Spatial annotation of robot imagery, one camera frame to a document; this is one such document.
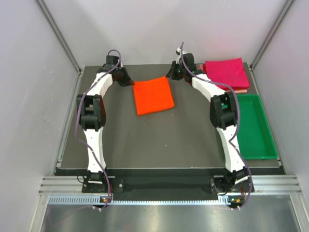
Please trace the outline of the orange t shirt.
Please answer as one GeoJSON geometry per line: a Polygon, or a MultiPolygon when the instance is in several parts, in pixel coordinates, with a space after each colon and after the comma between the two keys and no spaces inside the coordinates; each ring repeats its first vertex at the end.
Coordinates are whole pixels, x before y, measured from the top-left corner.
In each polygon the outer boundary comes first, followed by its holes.
{"type": "Polygon", "coordinates": [[[149,81],[137,81],[133,86],[133,92],[138,116],[174,107],[169,81],[165,76],[149,81]]]}

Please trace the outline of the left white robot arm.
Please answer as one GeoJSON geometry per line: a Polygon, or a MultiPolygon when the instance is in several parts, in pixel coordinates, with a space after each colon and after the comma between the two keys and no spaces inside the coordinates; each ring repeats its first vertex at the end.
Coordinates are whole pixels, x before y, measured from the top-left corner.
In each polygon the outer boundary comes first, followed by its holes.
{"type": "Polygon", "coordinates": [[[117,82],[122,87],[134,84],[119,56],[107,55],[106,63],[98,69],[89,89],[76,98],[77,122],[81,126],[88,151],[88,167],[83,181],[83,193],[108,193],[111,187],[106,173],[103,155],[103,129],[106,123],[106,111],[103,97],[109,87],[117,82]]]}

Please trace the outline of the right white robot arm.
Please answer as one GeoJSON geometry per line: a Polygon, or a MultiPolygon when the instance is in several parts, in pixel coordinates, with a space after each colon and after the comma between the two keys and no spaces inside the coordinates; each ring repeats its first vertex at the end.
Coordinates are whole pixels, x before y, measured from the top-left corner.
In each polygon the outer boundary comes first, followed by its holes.
{"type": "Polygon", "coordinates": [[[233,91],[220,88],[223,84],[210,80],[199,70],[191,53],[177,49],[167,78],[185,80],[210,103],[210,121],[217,129],[225,155],[226,174],[213,182],[212,187],[221,194],[237,191],[248,180],[248,168],[241,156],[237,134],[239,131],[239,102],[233,91]]]}

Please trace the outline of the pink folded t shirt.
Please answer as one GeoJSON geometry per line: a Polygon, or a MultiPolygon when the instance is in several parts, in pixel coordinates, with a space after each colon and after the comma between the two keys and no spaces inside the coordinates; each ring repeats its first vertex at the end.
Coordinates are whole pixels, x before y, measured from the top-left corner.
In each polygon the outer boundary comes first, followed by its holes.
{"type": "MultiPolygon", "coordinates": [[[[203,70],[203,64],[198,64],[198,69],[203,70]]],[[[247,93],[246,89],[236,89],[235,90],[236,93],[240,94],[240,93],[247,93]]]]}

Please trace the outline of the red folded t shirt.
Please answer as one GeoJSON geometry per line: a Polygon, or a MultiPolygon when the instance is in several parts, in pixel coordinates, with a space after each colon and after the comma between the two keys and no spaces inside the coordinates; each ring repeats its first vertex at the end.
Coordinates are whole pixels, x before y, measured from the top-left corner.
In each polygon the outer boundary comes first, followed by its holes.
{"type": "Polygon", "coordinates": [[[206,64],[205,63],[202,65],[202,68],[203,68],[203,72],[207,73],[207,69],[206,69],[206,64]]]}

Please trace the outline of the magenta folded t shirt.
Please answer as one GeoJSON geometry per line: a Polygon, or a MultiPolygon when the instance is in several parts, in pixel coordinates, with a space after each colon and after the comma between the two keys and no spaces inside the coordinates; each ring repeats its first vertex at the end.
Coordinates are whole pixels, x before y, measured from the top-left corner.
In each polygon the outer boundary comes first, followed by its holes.
{"type": "Polygon", "coordinates": [[[206,75],[211,81],[229,85],[234,90],[250,87],[242,58],[219,61],[206,60],[205,64],[206,75]]]}

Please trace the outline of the green plastic tray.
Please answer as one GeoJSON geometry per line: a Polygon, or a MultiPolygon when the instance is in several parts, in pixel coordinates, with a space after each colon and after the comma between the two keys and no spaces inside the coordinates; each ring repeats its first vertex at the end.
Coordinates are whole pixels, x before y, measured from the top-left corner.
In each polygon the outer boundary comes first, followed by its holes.
{"type": "Polygon", "coordinates": [[[246,160],[274,160],[278,151],[259,95],[239,94],[239,149],[246,160]]]}

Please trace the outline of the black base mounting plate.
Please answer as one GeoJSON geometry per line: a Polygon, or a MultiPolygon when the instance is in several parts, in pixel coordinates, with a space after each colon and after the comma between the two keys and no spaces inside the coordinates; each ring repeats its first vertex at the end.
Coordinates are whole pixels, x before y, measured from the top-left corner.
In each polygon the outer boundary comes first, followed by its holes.
{"type": "Polygon", "coordinates": [[[226,194],[215,191],[212,184],[227,173],[225,168],[107,169],[106,173],[108,193],[115,200],[210,200],[254,191],[250,176],[226,194]]]}

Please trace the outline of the left aluminium frame post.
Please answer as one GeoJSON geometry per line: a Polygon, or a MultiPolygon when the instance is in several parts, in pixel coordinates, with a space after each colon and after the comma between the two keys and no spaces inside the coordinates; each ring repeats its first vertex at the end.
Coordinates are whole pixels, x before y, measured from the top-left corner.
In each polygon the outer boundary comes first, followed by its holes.
{"type": "Polygon", "coordinates": [[[38,5],[41,13],[43,14],[45,20],[47,21],[48,25],[50,26],[53,34],[55,35],[57,41],[59,42],[61,48],[65,52],[66,56],[68,57],[70,63],[74,67],[74,69],[77,71],[77,73],[82,72],[82,68],[78,64],[77,60],[75,59],[71,49],[68,46],[68,43],[66,42],[62,32],[60,31],[54,17],[52,16],[48,6],[46,5],[45,1],[43,0],[35,0],[35,3],[38,5]]]}

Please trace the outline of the aluminium frame post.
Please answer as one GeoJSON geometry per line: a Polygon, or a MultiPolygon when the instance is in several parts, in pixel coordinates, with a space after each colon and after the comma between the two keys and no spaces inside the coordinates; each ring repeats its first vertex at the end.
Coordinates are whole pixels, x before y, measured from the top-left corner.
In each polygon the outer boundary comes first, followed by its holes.
{"type": "Polygon", "coordinates": [[[66,42],[62,32],[60,31],[54,17],[52,16],[48,6],[46,5],[45,1],[43,0],[35,0],[35,3],[38,5],[41,13],[43,14],[45,20],[47,21],[48,25],[50,26],[53,34],[55,35],[57,41],[59,42],[61,48],[65,52],[66,56],[68,57],[70,63],[74,67],[74,69],[77,71],[77,73],[82,72],[82,68],[78,64],[77,60],[75,59],[71,49],[68,46],[68,43],[66,42]]]}
{"type": "Polygon", "coordinates": [[[264,39],[261,47],[259,48],[257,54],[255,55],[251,65],[250,65],[250,69],[251,69],[252,72],[257,67],[259,61],[261,60],[261,58],[263,56],[263,54],[266,52],[271,41],[275,37],[276,33],[278,32],[280,26],[282,25],[283,21],[285,20],[289,11],[292,9],[295,2],[296,2],[295,0],[286,0],[284,2],[284,5],[283,5],[282,9],[280,10],[274,24],[272,25],[270,31],[268,32],[266,38],[264,39]]]}

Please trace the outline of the right aluminium frame post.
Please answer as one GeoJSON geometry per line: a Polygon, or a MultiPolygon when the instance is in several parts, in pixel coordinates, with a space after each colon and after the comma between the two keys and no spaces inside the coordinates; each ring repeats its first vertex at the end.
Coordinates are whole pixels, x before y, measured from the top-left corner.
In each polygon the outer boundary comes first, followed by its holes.
{"type": "Polygon", "coordinates": [[[259,48],[257,54],[255,55],[251,65],[250,65],[250,69],[251,69],[252,72],[257,67],[259,61],[261,60],[261,58],[263,56],[263,54],[266,52],[271,41],[275,37],[276,33],[278,32],[280,26],[282,25],[283,21],[285,20],[289,11],[292,9],[295,2],[296,2],[295,0],[286,0],[284,2],[284,5],[283,5],[282,9],[280,10],[274,24],[272,25],[270,31],[268,32],[266,38],[264,39],[261,47],[259,48]]]}

